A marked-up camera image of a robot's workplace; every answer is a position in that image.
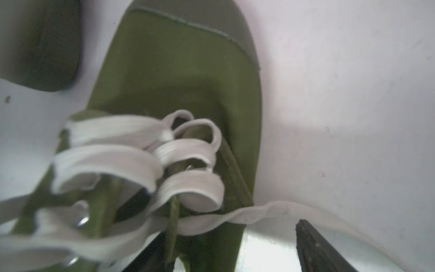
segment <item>green shoe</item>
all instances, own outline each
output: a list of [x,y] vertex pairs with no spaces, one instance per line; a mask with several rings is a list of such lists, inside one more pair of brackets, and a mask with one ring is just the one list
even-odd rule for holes
[[41,91],[74,79],[80,62],[79,0],[0,3],[0,77]]
[[46,176],[32,195],[0,202],[0,223],[24,206],[13,233],[0,236],[0,270],[95,271],[165,232],[164,269],[180,257],[191,272],[230,272],[244,225],[272,216],[382,250],[331,214],[285,201],[252,206],[257,69],[231,0],[134,1]]
[[[261,130],[260,81],[248,27],[232,0],[134,1],[119,25],[88,104],[88,109],[111,114],[157,118],[180,108],[218,125],[248,181],[246,185],[231,184],[226,180],[230,174],[224,162],[218,159],[217,168],[228,183],[228,201],[221,212],[252,205]],[[59,151],[68,147],[67,137],[62,139]],[[103,188],[95,189],[98,192],[59,197],[50,193],[52,178],[50,170],[32,194],[14,232],[34,231],[34,213],[41,207],[71,205],[91,197],[96,204],[90,203],[85,233],[104,236],[114,217],[109,200],[119,191],[119,182],[108,179]],[[246,192],[238,195],[238,187]],[[199,271],[196,267],[210,271],[220,262],[225,263],[223,271],[232,270],[243,229],[224,224],[195,239],[201,248],[212,250],[191,261],[192,271]],[[204,264],[206,259],[214,262]]]

